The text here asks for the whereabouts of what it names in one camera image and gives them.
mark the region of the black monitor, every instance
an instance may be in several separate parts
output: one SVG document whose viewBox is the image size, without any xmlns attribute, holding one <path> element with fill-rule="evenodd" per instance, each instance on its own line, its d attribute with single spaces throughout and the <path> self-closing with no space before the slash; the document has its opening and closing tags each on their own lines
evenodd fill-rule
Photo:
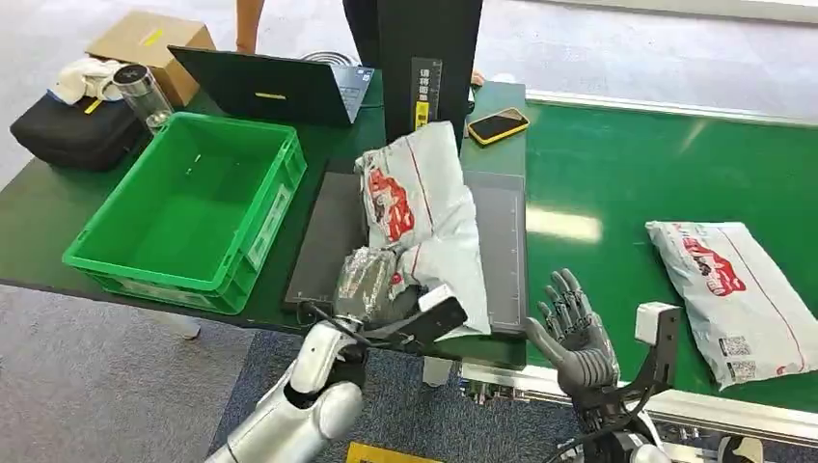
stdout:
<svg viewBox="0 0 818 463">
<path fill-rule="evenodd" d="M 425 119 L 451 121 L 460 149 L 481 9 L 482 0 L 378 0 L 387 142 Z"/>
</svg>

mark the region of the gray robotic hand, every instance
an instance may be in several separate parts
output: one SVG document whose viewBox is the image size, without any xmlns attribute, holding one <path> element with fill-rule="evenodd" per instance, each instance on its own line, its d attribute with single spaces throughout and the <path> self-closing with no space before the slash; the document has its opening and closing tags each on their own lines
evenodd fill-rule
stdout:
<svg viewBox="0 0 818 463">
<path fill-rule="evenodd" d="M 538 303 L 546 326 L 529 317 L 529 340 L 557 369 L 559 386 L 566 394 L 615 385 L 619 364 L 602 319 L 567 268 L 552 272 L 551 280 L 554 286 L 545 286 L 545 293 L 554 310 Z"/>
</svg>

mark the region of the yellow tape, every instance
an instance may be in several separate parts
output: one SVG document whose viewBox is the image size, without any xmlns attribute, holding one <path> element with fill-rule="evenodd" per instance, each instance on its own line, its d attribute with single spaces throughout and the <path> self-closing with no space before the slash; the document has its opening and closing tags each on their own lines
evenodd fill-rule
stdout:
<svg viewBox="0 0 818 463">
<path fill-rule="evenodd" d="M 154 43 L 156 43 L 156 41 L 158 41 L 160 37 L 162 37 L 163 33 L 164 31 L 162 31 L 161 29 L 155 29 L 153 31 L 150 31 L 150 33 L 148 33 L 145 36 L 145 38 L 142 39 L 140 44 L 142 44 L 143 46 L 151 46 Z"/>
<path fill-rule="evenodd" d="M 94 112 L 94 110 L 96 109 L 96 107 L 97 107 L 97 106 L 99 106 L 100 104 L 102 104 L 102 100 L 101 100 L 101 99 L 99 99 L 99 98 L 97 98 L 97 99 L 96 99 L 96 101 L 94 101 L 93 103 L 89 104 L 89 105 L 88 105 L 88 107 L 87 107 L 87 108 L 85 108 L 85 114 L 91 114 L 91 113 L 93 113 L 93 112 Z"/>
<path fill-rule="evenodd" d="M 286 99 L 286 96 L 284 96 L 284 95 L 266 94 L 264 92 L 256 92 L 256 96 L 258 96 L 259 98 Z"/>
<path fill-rule="evenodd" d="M 353 442 L 346 454 L 346 463 L 441 463 L 396 451 L 379 449 Z"/>
<path fill-rule="evenodd" d="M 418 101 L 415 103 L 415 130 L 429 123 L 429 102 Z"/>
</svg>

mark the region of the plastic bag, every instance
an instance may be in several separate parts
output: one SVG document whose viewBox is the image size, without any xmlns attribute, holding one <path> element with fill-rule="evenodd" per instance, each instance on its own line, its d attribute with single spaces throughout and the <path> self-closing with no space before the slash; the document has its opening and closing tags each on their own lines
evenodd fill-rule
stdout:
<svg viewBox="0 0 818 463">
<path fill-rule="evenodd" d="M 390 320 L 390 280 L 397 257 L 390 251 L 356 249 L 343 260 L 336 284 L 333 308 L 336 315 L 350 316 L 364 324 Z"/>
<path fill-rule="evenodd" d="M 468 320 L 446 337 L 489 334 L 475 201 L 463 182 L 451 123 L 430 123 L 365 152 L 356 171 L 369 247 L 400 255 L 391 298 L 408 285 L 447 284 Z"/>
<path fill-rule="evenodd" d="M 722 390 L 818 368 L 818 321 L 744 224 L 645 226 Z"/>
</svg>

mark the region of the cardboard box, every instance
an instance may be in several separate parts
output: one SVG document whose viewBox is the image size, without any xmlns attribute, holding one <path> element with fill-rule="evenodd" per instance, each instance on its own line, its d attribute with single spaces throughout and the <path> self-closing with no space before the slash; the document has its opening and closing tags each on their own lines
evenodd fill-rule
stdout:
<svg viewBox="0 0 818 463">
<path fill-rule="evenodd" d="M 215 49 L 207 26 L 198 21 L 133 11 L 86 48 L 86 53 L 150 67 L 175 106 L 186 105 L 199 84 L 168 51 L 168 45 Z"/>
</svg>

